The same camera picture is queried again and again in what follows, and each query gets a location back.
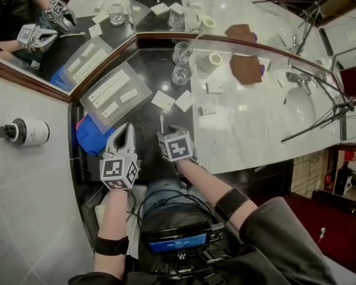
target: marble countertop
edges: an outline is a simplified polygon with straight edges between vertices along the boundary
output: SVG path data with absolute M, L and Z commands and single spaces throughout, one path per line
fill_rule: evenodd
M 287 92 L 298 87 L 286 80 L 287 70 L 266 71 L 261 83 L 241 85 L 231 73 L 231 54 L 228 52 L 221 53 L 224 62 L 211 75 L 197 69 L 196 56 L 208 53 L 208 50 L 195 50 L 190 57 L 190 65 L 193 68 L 191 89 L 196 97 L 192 109 L 194 142 L 199 161 L 211 173 L 289 160 L 339 142 L 339 122 L 336 121 L 282 143 L 281 140 L 293 132 L 291 124 L 284 119 L 283 102 Z M 261 64 L 268 65 L 268 60 L 259 60 Z M 208 94 L 205 83 L 209 81 L 221 82 L 223 94 Z M 332 104 L 320 88 L 310 84 L 310 89 L 315 119 L 319 119 Z M 216 106 L 217 113 L 201 116 L 199 107 L 204 103 Z
M 187 6 L 189 1 L 198 1 L 202 9 L 192 9 Z M 278 33 L 288 46 L 292 46 L 293 34 L 298 37 L 298 42 L 303 37 L 304 25 L 299 28 L 303 19 L 273 3 L 252 4 L 261 0 L 182 0 L 186 9 L 186 23 L 191 29 L 198 28 L 198 13 L 210 15 L 215 20 L 216 26 L 211 34 L 225 36 L 225 31 L 233 24 L 248 24 L 251 31 L 258 36 L 258 43 L 282 49 L 277 40 Z M 309 61 L 327 58 L 327 53 L 320 33 L 313 28 L 309 34 L 301 56 Z

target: mirror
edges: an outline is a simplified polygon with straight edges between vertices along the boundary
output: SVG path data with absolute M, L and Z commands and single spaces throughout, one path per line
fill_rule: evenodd
M 322 19 L 312 1 L 132 0 L 132 5 L 138 33 L 198 33 L 203 28 L 205 34 L 257 42 L 316 62 L 328 54 L 319 30 L 310 24 Z
M 133 35 L 129 6 L 130 0 L 0 0 L 0 60 L 70 93 Z

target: white tape roll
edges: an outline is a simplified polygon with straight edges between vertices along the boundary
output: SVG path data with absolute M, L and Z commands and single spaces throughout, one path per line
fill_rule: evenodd
M 212 73 L 219 65 L 223 63 L 223 57 L 216 52 L 212 52 L 209 55 L 198 56 L 196 60 L 196 66 L 203 72 Z

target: plastic tray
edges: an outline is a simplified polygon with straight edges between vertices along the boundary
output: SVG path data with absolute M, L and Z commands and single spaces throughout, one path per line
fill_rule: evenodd
M 125 86 L 123 86 L 117 93 L 112 95 L 102 106 L 99 108 L 95 108 L 93 103 L 88 99 L 88 97 L 99 88 L 103 83 L 105 83 L 109 78 L 114 76 L 120 70 L 124 70 L 126 74 L 131 79 Z M 125 93 L 133 90 L 137 90 L 138 95 L 133 99 L 122 103 L 120 100 L 120 96 L 124 95 Z M 82 99 L 80 100 L 81 104 L 83 105 L 84 109 L 88 112 L 91 116 L 92 120 L 98 127 L 101 133 L 105 133 L 111 128 L 121 117 L 127 114 L 130 110 L 132 110 L 135 106 L 141 103 L 144 99 L 152 94 L 151 90 L 148 86 L 142 82 L 139 78 L 137 73 L 131 68 L 131 66 L 124 62 L 120 64 L 118 67 L 110 71 L 107 75 L 105 75 L 102 79 L 100 79 L 93 87 L 89 89 L 88 92 L 84 94 Z M 103 112 L 113 103 L 119 106 L 108 118 L 103 116 Z
M 93 44 L 93 48 L 90 50 L 90 53 L 86 56 L 84 54 L 86 48 Z M 61 79 L 68 85 L 71 89 L 74 89 L 93 69 L 97 67 L 104 59 L 107 58 L 109 54 L 113 51 L 103 39 L 100 37 L 95 37 L 84 43 L 66 62 L 63 66 L 61 73 L 59 74 Z M 80 63 L 69 71 L 69 68 L 74 62 L 77 62 L 79 59 Z M 91 63 L 91 68 L 86 71 L 82 70 L 84 65 Z

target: blue cloth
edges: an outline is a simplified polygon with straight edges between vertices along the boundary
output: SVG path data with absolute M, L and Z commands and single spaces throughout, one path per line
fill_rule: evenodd
M 63 67 L 54 73 L 50 83 L 53 84 L 54 86 L 60 87 L 64 91 L 70 92 L 71 91 L 70 86 L 65 84 L 65 82 L 63 81 L 63 79 L 61 79 L 61 76 L 59 75 L 62 70 L 63 70 Z
M 108 138 L 114 132 L 115 129 L 110 128 L 102 134 L 91 117 L 87 115 L 77 129 L 77 140 L 87 154 L 96 156 L 105 148 Z

